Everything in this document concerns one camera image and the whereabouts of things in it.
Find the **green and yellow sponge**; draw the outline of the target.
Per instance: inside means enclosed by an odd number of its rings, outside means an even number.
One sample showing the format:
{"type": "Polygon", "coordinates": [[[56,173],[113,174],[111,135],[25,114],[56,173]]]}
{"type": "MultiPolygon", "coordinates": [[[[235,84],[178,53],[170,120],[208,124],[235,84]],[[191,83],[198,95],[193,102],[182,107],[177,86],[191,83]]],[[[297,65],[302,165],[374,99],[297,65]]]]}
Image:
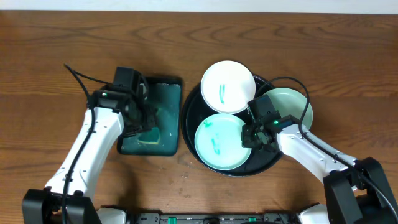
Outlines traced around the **green and yellow sponge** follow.
{"type": "Polygon", "coordinates": [[[150,131],[140,133],[137,140],[141,144],[158,145],[160,142],[160,129],[158,127],[154,127],[150,131]]]}

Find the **pale green plate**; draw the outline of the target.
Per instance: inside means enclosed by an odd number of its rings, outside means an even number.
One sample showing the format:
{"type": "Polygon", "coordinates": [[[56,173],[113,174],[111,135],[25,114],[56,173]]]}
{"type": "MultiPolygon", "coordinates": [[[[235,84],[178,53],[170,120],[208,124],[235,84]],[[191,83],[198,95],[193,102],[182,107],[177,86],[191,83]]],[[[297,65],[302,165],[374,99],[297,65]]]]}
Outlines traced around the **pale green plate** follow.
{"type": "Polygon", "coordinates": [[[245,122],[235,115],[218,113],[202,121],[194,145],[199,158],[217,170],[233,170],[243,165],[251,154],[242,147],[242,127],[245,122]]]}
{"type": "Polygon", "coordinates": [[[264,95],[270,98],[281,118],[292,115],[300,121],[307,99],[299,91],[291,88],[275,88],[265,92],[264,95]]]}

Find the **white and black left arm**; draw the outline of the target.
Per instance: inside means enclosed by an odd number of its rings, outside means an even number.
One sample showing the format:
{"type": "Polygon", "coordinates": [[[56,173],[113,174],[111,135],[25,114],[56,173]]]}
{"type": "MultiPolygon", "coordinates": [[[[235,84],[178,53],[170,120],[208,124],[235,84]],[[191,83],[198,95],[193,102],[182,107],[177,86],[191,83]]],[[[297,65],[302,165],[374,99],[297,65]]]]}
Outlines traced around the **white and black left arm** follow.
{"type": "Polygon", "coordinates": [[[22,201],[24,223],[129,223],[123,208],[95,209],[96,184],[113,144],[151,131],[157,109],[131,90],[96,90],[80,132],[44,189],[29,189],[22,201]]]}

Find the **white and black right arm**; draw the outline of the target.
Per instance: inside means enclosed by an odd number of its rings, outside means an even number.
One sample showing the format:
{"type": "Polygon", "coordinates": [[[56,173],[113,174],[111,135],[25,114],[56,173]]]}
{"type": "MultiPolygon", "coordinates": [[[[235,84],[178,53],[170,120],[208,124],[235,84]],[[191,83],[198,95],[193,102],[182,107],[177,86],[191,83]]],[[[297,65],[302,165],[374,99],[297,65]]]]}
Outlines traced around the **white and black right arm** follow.
{"type": "Polygon", "coordinates": [[[326,207],[300,214],[309,223],[397,223],[397,202],[381,164],[372,157],[359,160],[313,135],[293,116],[269,114],[242,127],[243,147],[275,144],[299,162],[324,187],[326,207]]]}

